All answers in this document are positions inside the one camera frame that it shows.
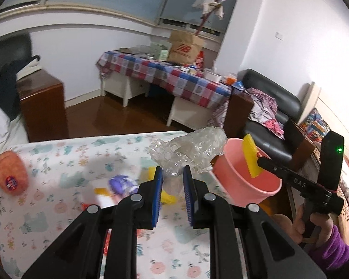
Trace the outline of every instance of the black chair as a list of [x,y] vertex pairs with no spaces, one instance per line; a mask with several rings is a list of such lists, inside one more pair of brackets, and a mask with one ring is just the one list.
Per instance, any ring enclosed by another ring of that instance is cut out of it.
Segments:
[[242,80],[246,89],[256,88],[275,98],[278,105],[276,119],[284,126],[285,139],[278,138],[261,124],[248,119],[253,104],[246,105],[246,93],[237,90],[233,91],[230,98],[225,119],[224,129],[228,132],[228,137],[243,138],[246,134],[251,134],[256,145],[272,159],[293,170],[298,170],[314,150],[313,143],[304,136],[296,125],[302,112],[299,99],[252,69],[246,70],[238,76],[238,79]]

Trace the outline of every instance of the red bottle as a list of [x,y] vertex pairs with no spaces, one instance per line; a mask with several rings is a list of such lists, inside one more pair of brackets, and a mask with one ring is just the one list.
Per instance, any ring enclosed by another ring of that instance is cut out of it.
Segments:
[[203,71],[204,68],[204,53],[203,50],[200,51],[198,56],[195,59],[195,65],[199,68],[199,70]]

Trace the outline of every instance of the light switch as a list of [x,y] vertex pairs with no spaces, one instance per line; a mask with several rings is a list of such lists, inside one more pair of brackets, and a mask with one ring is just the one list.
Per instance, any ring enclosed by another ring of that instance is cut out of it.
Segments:
[[281,41],[283,41],[283,34],[281,34],[281,33],[279,33],[279,32],[276,32],[276,33],[275,33],[275,37],[276,37],[277,39],[280,39]]

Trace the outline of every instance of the orange container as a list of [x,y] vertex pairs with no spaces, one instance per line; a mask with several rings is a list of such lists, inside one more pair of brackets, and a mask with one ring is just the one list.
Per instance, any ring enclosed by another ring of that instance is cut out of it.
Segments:
[[[218,158],[212,171],[235,205],[245,207],[249,203],[260,203],[278,193],[282,187],[282,180],[265,170],[256,178],[251,178],[242,142],[239,138],[229,138],[224,155]],[[259,151],[261,155],[269,157],[262,150]]]

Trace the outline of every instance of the yellow object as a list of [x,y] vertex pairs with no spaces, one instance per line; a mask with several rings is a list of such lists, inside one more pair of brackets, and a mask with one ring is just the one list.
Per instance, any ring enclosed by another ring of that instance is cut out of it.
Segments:
[[106,188],[95,188],[94,193],[96,195],[110,196],[110,192]]
[[[155,166],[150,166],[149,170],[147,171],[148,173],[148,180],[153,180],[155,176],[155,171],[156,167]],[[161,198],[160,201],[162,203],[166,203],[167,205],[172,205],[177,202],[176,196],[169,195],[166,191],[162,190],[161,191]]]
[[255,178],[261,174],[263,168],[260,168],[257,165],[257,159],[259,158],[260,153],[250,134],[247,134],[243,138],[242,147],[249,173],[251,174],[252,178]]

